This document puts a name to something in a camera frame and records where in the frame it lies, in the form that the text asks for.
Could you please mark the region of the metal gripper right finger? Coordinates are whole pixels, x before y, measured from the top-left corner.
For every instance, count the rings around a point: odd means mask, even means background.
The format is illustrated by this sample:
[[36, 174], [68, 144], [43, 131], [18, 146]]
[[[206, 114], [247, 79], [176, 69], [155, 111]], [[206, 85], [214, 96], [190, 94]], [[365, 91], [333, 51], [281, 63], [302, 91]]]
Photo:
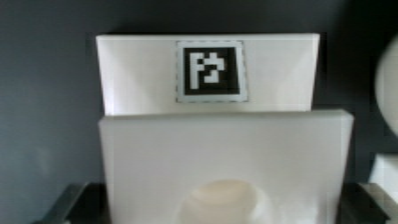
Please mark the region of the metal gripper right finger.
[[365, 189], [384, 214], [388, 215], [386, 224], [398, 224], [398, 203], [395, 202], [393, 197], [377, 183], [361, 183], [359, 186]]

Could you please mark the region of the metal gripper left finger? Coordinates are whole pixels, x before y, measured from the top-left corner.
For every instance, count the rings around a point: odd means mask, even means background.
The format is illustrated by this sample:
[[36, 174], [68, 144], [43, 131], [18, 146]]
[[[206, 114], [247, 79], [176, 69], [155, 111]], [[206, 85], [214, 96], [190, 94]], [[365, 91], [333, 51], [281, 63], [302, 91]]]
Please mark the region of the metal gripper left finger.
[[70, 224], [68, 215], [71, 214], [86, 187], [86, 184], [71, 184], [66, 187], [50, 211], [46, 212], [43, 219], [36, 221], [34, 224]]

